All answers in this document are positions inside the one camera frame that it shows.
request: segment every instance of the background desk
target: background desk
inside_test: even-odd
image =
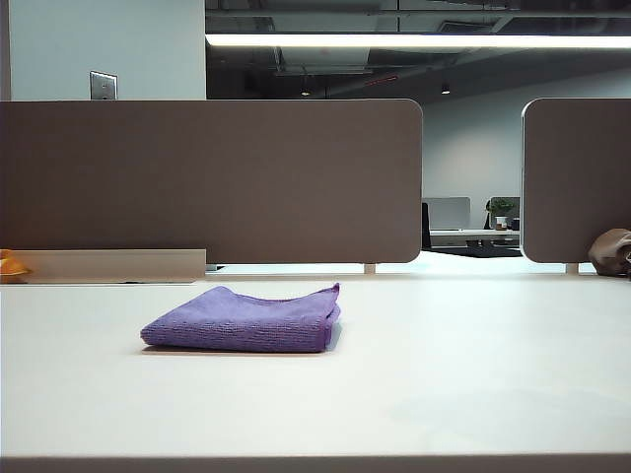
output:
[[[631,471],[631,283],[419,261],[370,277],[2,287],[3,473]],[[331,352],[149,353],[138,336],[219,284],[289,298],[334,281]]]
[[[514,230],[430,230],[432,246],[465,246],[468,242],[509,240],[520,242],[520,232]]]

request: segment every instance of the electrical outlet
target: electrical outlet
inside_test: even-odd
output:
[[[117,89],[117,76],[90,71],[90,99],[93,101],[115,101],[118,98]]]

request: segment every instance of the office chair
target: office chair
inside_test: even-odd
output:
[[[432,249],[430,236],[430,211],[429,206],[423,202],[421,210],[421,249]]]

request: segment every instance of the purple microfiber cloth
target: purple microfiber cloth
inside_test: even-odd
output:
[[[338,317],[339,284],[308,296],[266,300],[213,288],[140,332],[149,345],[240,352],[322,352]]]

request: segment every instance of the wall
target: wall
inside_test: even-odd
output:
[[[9,0],[12,99],[85,100],[89,72],[120,99],[206,98],[204,0]]]
[[[493,195],[520,195],[522,110],[542,97],[631,97],[631,69],[423,106],[423,195],[468,196],[482,228]]]
[[[7,101],[10,98],[9,0],[0,0],[0,101]]]

